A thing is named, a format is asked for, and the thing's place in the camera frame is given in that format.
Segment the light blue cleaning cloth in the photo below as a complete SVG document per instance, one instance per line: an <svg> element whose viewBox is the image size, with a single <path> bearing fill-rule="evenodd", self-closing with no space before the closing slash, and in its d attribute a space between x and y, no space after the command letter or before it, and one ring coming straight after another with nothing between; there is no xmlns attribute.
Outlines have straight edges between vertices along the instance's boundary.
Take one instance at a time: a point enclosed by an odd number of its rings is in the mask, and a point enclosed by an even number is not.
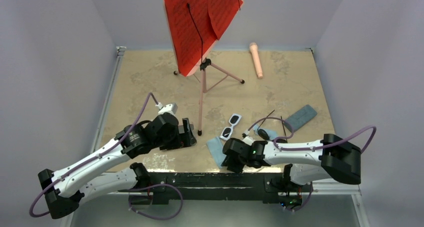
<svg viewBox="0 0 424 227"><path fill-rule="evenodd" d="M218 168L222 169L222 163L226 158L226 155L223 153L224 144L222 140L218 136L216 136L212 139L209 139L206 142L206 146Z"/></svg>

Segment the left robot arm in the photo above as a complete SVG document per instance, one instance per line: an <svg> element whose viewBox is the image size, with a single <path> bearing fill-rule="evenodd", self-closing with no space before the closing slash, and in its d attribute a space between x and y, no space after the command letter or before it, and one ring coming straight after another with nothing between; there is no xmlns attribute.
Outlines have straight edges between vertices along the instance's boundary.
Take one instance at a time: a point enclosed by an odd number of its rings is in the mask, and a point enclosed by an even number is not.
<svg viewBox="0 0 424 227"><path fill-rule="evenodd" d="M194 146L197 140L188 118L179 121L172 113L158 114L126 126L114 138L76 163L38 173L52 219L63 218L82 204L110 192L135 189L142 192L151 184L149 173L141 163L111 174L107 171L153 149L170 151Z"/></svg>

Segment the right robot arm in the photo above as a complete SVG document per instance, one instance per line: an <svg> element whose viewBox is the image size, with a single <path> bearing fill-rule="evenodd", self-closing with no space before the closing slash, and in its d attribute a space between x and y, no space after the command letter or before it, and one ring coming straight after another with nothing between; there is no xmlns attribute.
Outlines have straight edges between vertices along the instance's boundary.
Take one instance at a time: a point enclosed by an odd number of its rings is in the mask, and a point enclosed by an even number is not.
<svg viewBox="0 0 424 227"><path fill-rule="evenodd" d="M234 173L241 173L244 167L287 164L280 183L288 191L324 179L347 185L361 183L361 148L335 134L303 143L230 138L222 153L225 159L221 165Z"/></svg>

